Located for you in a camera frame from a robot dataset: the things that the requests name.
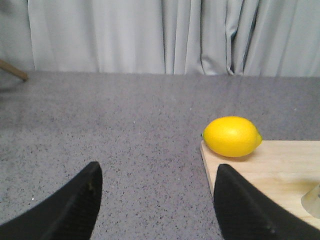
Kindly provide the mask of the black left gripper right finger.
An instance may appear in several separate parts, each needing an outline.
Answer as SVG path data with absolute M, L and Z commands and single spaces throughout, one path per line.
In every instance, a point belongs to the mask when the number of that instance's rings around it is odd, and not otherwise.
M 226 240 L 318 240 L 319 229 L 272 201 L 229 164 L 217 168 L 213 191 Z

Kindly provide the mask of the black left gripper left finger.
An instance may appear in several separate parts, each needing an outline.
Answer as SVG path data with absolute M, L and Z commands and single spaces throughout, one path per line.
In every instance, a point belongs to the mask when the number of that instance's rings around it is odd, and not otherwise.
M 100 164 L 90 162 L 40 204 L 0 226 L 2 240 L 88 240 L 102 199 Z

